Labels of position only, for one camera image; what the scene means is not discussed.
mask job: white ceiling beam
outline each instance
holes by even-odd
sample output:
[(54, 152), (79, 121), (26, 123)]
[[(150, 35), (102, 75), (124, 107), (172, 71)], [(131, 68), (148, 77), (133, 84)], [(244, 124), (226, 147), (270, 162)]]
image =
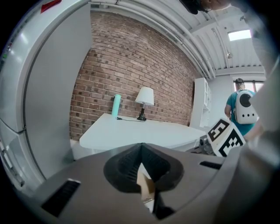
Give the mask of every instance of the white ceiling beam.
[(264, 74), (263, 66), (235, 67), (216, 70), (216, 76), (234, 74)]
[(232, 20), (234, 18), (240, 18), (242, 15), (243, 15), (242, 12), (226, 13), (226, 14), (223, 14), (216, 18), (212, 18), (208, 21), (205, 21), (202, 24), (199, 24), (198, 26), (194, 27), (193, 29), (190, 29), (189, 31), (192, 33), (192, 35), (198, 35), (204, 29), (212, 29), (216, 26), (219, 26), (219, 24), (218, 24), (219, 22), (224, 22), (226, 20)]

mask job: white backpack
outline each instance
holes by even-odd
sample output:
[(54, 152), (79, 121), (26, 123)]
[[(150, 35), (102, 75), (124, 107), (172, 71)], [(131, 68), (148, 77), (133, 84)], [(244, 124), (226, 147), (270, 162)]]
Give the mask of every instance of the white backpack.
[(233, 110), (235, 120), (239, 124), (254, 124), (258, 120), (258, 115), (251, 105), (249, 99), (253, 96), (252, 93), (246, 90), (236, 92), (237, 98), (235, 101), (235, 109)]

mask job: white wall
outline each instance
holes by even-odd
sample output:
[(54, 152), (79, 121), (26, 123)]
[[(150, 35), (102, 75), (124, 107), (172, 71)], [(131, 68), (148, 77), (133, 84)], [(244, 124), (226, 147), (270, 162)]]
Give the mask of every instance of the white wall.
[(224, 114), (228, 97), (234, 92), (233, 78), (230, 75), (218, 76), (209, 80), (208, 85), (212, 91), (212, 106), (209, 117), (209, 127), (215, 124), (221, 117), (227, 118)]

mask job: white table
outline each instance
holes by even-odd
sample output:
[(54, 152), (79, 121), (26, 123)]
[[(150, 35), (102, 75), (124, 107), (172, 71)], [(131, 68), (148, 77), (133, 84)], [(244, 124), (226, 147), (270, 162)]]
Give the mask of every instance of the white table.
[(192, 143), (194, 146), (196, 140), (205, 135), (204, 131), (176, 123), (148, 119), (135, 122), (136, 118), (119, 117), (133, 121), (117, 120), (110, 114), (103, 114), (80, 138), (80, 145), (101, 151), (135, 143), (175, 148)]

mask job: baseball cap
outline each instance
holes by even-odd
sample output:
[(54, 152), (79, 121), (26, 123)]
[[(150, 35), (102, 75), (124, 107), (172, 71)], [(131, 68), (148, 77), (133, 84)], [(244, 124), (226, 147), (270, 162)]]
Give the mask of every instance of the baseball cap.
[(238, 78), (238, 79), (235, 80), (235, 83), (244, 83), (244, 80), (241, 79), (241, 78)]
[(198, 14), (198, 11), (208, 12), (201, 5), (201, 0), (180, 0), (184, 7), (192, 14)]

